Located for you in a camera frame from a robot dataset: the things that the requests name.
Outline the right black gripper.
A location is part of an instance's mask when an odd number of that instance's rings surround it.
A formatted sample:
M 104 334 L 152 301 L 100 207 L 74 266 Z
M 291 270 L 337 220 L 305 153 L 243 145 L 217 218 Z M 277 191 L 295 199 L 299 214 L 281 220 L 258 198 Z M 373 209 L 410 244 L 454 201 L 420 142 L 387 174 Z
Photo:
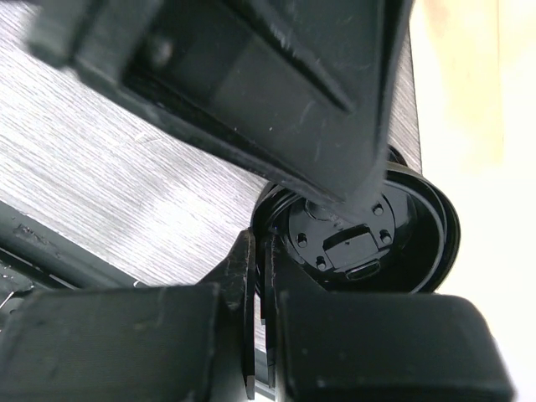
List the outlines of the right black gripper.
M 30 53 L 345 219 L 374 204 L 410 1 L 42 1 Z

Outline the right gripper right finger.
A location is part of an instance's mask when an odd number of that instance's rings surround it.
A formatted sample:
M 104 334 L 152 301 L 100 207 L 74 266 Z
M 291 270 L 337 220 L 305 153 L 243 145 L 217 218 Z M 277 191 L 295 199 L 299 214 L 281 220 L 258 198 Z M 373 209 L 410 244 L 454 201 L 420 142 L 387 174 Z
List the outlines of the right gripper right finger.
M 279 401 L 511 401 L 503 359 L 468 300 L 330 292 L 264 243 L 266 347 Z

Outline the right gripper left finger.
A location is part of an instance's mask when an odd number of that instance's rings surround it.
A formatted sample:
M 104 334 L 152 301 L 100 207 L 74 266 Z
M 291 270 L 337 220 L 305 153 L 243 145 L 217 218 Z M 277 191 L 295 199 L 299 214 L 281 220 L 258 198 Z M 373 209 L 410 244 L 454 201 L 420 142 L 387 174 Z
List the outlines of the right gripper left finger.
M 248 401 L 255 237 L 194 285 L 41 291 L 1 335 L 4 401 Z

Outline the black plastic cup lid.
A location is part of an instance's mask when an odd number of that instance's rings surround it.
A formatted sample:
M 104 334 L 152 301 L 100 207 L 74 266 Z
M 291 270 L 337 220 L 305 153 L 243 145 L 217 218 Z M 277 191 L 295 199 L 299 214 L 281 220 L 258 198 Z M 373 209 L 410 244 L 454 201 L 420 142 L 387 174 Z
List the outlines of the black plastic cup lid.
M 287 249 L 320 281 L 356 282 L 384 271 L 411 238 L 414 199 L 386 184 L 372 207 L 348 222 L 308 200 L 295 202 L 286 218 Z

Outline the printed paper takeout bag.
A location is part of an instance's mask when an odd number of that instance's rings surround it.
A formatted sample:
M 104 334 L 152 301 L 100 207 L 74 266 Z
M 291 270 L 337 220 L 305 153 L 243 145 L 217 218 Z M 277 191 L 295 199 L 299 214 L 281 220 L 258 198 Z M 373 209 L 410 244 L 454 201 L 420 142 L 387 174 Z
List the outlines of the printed paper takeout bag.
M 410 37 L 422 166 L 461 220 L 444 290 L 535 287 L 535 4 L 418 1 Z

